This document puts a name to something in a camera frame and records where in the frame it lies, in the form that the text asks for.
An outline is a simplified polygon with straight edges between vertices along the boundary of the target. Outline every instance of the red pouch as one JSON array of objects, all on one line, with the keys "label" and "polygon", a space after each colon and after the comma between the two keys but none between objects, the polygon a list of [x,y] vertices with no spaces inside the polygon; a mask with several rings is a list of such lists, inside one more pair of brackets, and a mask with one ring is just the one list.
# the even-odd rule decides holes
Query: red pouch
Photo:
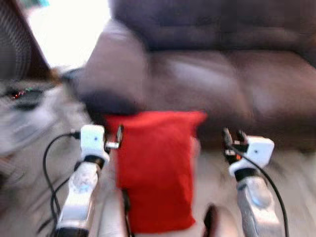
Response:
[{"label": "red pouch", "polygon": [[124,125],[117,186],[130,198],[134,233],[182,230],[195,222],[190,139],[205,118],[203,112],[106,116],[111,131]]}]

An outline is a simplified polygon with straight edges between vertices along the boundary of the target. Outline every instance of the red bag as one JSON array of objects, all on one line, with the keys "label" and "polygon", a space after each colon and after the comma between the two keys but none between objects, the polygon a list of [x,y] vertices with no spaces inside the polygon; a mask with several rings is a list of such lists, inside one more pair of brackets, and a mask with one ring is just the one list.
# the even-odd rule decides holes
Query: red bag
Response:
[{"label": "red bag", "polygon": [[205,118],[203,112],[106,116],[112,131],[124,125],[117,185],[130,198],[134,233],[182,230],[195,222],[190,139]]}]

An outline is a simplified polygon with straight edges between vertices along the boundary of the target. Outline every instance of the red cloth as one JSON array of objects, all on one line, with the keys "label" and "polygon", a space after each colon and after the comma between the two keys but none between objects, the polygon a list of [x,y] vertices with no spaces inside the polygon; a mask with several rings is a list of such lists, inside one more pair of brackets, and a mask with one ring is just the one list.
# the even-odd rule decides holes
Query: red cloth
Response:
[{"label": "red cloth", "polygon": [[130,198],[134,233],[182,230],[195,222],[190,138],[205,118],[203,112],[106,116],[111,131],[124,125],[117,181]]}]

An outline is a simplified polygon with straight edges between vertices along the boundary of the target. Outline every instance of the brown couch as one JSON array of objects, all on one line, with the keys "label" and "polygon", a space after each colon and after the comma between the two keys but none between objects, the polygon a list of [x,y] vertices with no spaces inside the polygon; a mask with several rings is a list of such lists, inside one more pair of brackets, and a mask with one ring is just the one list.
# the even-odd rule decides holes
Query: brown couch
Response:
[{"label": "brown couch", "polygon": [[113,0],[76,91],[89,109],[205,110],[277,146],[316,142],[315,0]]}]

